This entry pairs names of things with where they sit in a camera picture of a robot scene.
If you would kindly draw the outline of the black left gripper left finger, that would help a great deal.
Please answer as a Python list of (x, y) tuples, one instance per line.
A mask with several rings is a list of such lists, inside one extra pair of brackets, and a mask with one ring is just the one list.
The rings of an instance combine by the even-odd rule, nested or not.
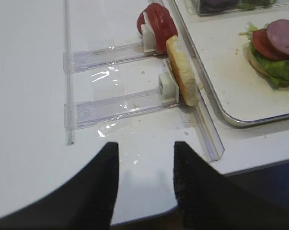
[(108, 230), (119, 183), (119, 146), (106, 143), (61, 187), (0, 218), (0, 230)]

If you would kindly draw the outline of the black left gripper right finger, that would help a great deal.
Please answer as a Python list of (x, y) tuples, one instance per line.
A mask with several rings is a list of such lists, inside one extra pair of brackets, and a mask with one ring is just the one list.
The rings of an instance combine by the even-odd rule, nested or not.
[(235, 185), (183, 141), (174, 145), (173, 187), (186, 230), (289, 230), (289, 210)]

